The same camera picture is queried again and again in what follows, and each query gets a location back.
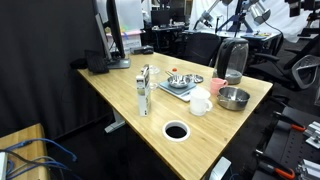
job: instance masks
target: black wall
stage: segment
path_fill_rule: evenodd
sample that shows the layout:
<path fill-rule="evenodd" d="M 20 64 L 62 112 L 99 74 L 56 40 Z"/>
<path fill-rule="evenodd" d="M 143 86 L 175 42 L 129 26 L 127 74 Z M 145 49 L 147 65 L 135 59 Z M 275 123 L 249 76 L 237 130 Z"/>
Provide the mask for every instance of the black wall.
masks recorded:
<path fill-rule="evenodd" d="M 56 138 L 109 111 L 69 63 L 102 50 L 91 0 L 0 2 L 0 136 L 35 123 Z"/>

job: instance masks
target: small plate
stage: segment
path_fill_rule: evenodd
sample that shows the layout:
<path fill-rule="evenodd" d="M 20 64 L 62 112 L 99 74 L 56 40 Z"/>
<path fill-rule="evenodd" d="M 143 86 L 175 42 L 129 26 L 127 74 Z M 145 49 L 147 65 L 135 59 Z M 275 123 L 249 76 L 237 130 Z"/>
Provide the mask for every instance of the small plate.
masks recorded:
<path fill-rule="evenodd" d="M 197 74 L 188 74 L 186 76 L 189 76 L 191 82 L 194 82 L 194 83 L 201 83 L 203 82 L 203 77 L 202 76 L 199 76 Z"/>

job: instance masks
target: metal bowl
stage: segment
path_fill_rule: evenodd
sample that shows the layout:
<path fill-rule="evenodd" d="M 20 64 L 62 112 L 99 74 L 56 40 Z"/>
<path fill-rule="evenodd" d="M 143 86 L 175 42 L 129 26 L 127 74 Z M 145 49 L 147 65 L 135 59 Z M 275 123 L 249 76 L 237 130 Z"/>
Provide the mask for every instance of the metal bowl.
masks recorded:
<path fill-rule="evenodd" d="M 239 111 L 246 107 L 250 94 L 240 88 L 226 86 L 219 89 L 217 98 L 220 106 Z"/>
<path fill-rule="evenodd" d="M 185 88 L 190 82 L 190 77 L 184 75 L 175 74 L 168 78 L 169 85 L 174 88 Z"/>

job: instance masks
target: white mug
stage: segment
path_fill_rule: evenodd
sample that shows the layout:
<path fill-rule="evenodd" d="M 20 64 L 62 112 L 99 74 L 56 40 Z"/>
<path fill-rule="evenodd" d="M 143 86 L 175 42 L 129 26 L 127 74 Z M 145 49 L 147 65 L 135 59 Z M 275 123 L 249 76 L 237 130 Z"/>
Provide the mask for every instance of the white mug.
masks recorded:
<path fill-rule="evenodd" d="M 212 102 L 209 100 L 210 92 L 196 87 L 190 92 L 190 112 L 196 116 L 202 116 L 212 109 Z"/>

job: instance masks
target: kettle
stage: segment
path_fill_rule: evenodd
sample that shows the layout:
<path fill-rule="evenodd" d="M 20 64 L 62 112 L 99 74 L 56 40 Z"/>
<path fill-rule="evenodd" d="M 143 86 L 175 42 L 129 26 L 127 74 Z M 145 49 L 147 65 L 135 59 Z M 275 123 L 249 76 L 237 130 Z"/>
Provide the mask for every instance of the kettle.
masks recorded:
<path fill-rule="evenodd" d="M 222 41 L 212 77 L 228 81 L 229 85 L 239 84 L 249 52 L 249 42 L 243 38 L 226 38 Z"/>

